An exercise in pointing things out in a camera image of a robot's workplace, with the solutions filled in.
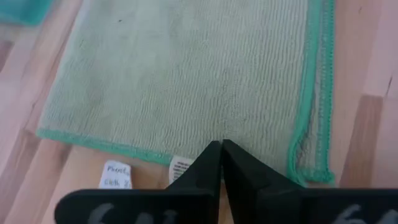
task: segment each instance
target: folded towel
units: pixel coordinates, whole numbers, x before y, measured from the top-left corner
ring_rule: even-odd
[[[331,181],[333,10],[87,0],[37,134],[161,164],[231,139],[297,182]]]

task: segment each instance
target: wooden table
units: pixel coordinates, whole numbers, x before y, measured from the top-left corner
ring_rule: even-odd
[[[97,188],[108,159],[132,165],[137,189],[168,185],[168,167],[34,134],[81,2],[55,1],[38,27],[0,24],[0,223],[53,223],[58,200]],[[336,0],[330,166],[343,187],[398,186],[396,9],[396,0]],[[224,188],[220,200],[220,223],[232,223]]]

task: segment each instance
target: teal cloth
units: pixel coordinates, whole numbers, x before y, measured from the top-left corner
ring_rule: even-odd
[[[168,164],[231,139],[331,182],[332,0],[87,0],[37,134]]]

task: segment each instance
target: light green cloth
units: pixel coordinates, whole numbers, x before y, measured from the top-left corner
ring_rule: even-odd
[[[161,164],[231,139],[297,182],[328,182],[333,10],[85,1],[37,134]]]

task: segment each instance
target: white tag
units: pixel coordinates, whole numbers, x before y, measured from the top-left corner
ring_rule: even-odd
[[[169,184],[177,180],[193,163],[193,159],[174,156],[169,167]]]
[[[118,161],[106,161],[102,171],[101,189],[132,189],[131,167]]]

